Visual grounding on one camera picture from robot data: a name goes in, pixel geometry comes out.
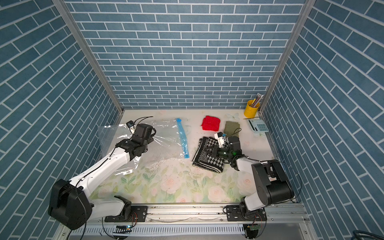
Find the black white houndstooth scarf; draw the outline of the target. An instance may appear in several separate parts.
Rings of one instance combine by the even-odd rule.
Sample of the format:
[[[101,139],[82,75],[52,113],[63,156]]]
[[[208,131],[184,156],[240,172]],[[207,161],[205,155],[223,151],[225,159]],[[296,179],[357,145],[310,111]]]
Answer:
[[[214,173],[222,173],[224,170],[224,159],[213,156],[213,148],[219,147],[219,142],[212,137],[199,139],[198,150],[193,158],[193,166]]]

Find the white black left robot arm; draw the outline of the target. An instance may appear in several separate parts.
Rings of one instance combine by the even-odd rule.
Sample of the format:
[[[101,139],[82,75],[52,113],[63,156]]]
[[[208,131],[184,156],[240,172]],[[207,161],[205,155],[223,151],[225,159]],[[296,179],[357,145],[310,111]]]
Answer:
[[[52,187],[48,215],[70,230],[77,230],[87,221],[111,218],[129,221],[131,201],[115,195],[112,200],[92,201],[94,190],[121,166],[140,157],[153,142],[156,130],[151,125],[138,124],[133,135],[118,142],[114,149],[78,176],[66,181],[59,179]]]

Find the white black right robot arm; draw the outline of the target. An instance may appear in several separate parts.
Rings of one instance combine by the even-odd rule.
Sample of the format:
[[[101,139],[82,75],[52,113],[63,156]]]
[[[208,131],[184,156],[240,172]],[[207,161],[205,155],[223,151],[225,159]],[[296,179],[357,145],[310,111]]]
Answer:
[[[255,160],[244,155],[239,137],[229,137],[225,146],[215,146],[213,155],[226,160],[236,171],[253,176],[251,182],[256,190],[239,203],[240,214],[245,220],[253,220],[265,207],[295,197],[282,163],[277,160]]]

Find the green knitted scarf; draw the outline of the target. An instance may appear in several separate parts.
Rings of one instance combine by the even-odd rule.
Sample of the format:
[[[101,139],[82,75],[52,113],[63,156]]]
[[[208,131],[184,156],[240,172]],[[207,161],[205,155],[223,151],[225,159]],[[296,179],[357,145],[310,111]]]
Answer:
[[[239,136],[239,132],[241,131],[240,124],[238,122],[226,121],[224,134],[228,137],[230,136]]]

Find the clear plastic vacuum bag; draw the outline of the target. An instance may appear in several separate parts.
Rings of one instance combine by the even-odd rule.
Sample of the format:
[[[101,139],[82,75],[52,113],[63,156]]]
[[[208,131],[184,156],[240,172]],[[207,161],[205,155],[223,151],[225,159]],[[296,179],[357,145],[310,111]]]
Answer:
[[[162,119],[156,120],[152,116],[136,119],[135,125],[148,124],[156,129],[154,141],[149,144],[148,150],[141,157],[136,157],[129,163],[115,170],[114,175],[128,175],[138,169],[151,164],[157,164],[165,160],[183,160],[190,157],[187,135],[182,125],[182,120]],[[101,126],[98,128],[98,137],[102,151],[102,157],[111,152],[115,145],[132,136],[126,123]]]

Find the red knitted scarf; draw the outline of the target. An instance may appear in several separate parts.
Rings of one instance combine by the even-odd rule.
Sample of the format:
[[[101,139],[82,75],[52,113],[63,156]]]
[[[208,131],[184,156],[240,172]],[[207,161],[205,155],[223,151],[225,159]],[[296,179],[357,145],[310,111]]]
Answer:
[[[203,131],[218,132],[220,128],[221,120],[217,117],[205,116],[201,127]]]

